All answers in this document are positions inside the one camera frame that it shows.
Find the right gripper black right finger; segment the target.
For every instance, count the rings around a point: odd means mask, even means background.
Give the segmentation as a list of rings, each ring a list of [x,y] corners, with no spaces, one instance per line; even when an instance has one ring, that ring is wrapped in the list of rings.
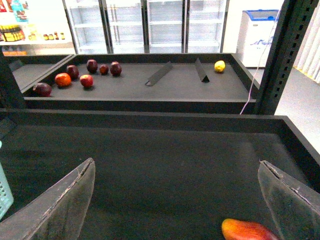
[[[320,238],[320,194],[268,161],[257,178],[264,201],[282,240]]]

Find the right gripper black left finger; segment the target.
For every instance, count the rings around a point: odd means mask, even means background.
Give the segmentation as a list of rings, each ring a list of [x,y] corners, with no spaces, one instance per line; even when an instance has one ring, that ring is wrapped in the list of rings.
[[[96,165],[86,159],[0,224],[2,240],[76,240],[93,195]]]

